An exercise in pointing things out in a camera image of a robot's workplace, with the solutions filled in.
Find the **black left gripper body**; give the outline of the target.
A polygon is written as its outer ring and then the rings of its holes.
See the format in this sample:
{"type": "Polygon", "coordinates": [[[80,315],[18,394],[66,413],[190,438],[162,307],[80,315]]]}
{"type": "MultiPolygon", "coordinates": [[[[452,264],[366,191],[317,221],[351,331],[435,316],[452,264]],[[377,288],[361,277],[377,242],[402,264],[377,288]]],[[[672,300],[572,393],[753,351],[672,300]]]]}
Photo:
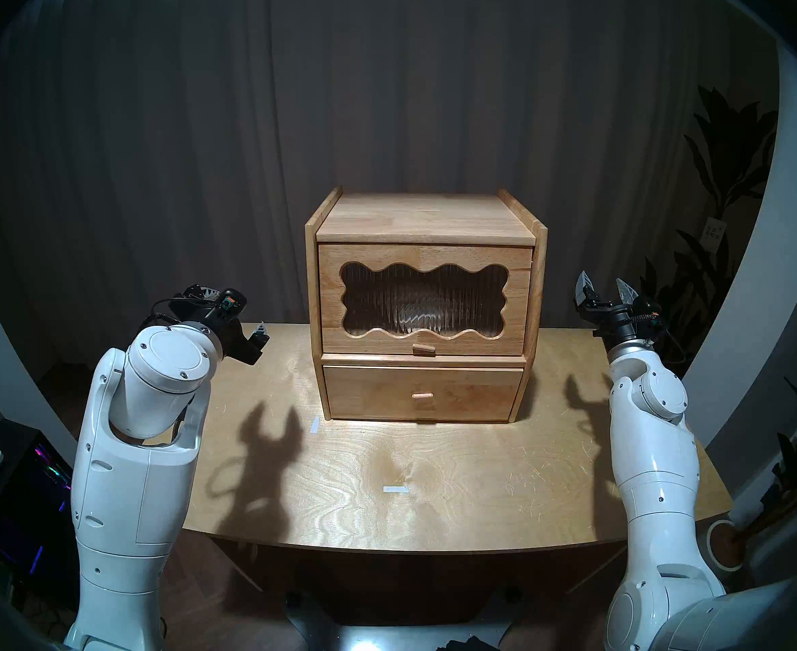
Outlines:
{"type": "Polygon", "coordinates": [[[225,321],[217,331],[223,358],[248,358],[250,349],[240,321],[233,317],[225,321]]]}

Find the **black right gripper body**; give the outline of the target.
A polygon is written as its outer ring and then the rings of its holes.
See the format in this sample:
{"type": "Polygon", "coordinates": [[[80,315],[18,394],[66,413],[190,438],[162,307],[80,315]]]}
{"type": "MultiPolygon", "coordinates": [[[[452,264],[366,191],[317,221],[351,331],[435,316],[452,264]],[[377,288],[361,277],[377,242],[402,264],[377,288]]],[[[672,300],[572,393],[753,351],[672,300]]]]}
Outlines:
{"type": "Polygon", "coordinates": [[[619,344],[641,339],[628,305],[584,302],[583,320],[592,324],[592,335],[600,338],[605,348],[614,348],[619,344]]]}

